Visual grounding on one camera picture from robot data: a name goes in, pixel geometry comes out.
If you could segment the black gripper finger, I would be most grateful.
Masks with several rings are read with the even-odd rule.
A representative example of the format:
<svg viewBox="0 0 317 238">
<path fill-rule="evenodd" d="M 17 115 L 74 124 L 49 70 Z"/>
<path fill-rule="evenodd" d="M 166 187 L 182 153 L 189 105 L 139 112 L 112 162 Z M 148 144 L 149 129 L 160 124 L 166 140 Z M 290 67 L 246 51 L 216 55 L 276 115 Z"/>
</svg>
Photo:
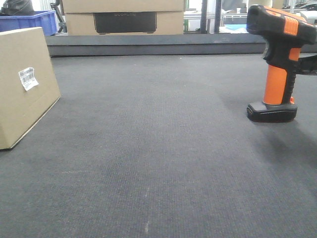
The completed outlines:
<svg viewBox="0 0 317 238">
<path fill-rule="evenodd" d="M 301 57 L 298 59 L 296 74 L 316 75 L 317 74 L 317 55 Z"/>
</svg>

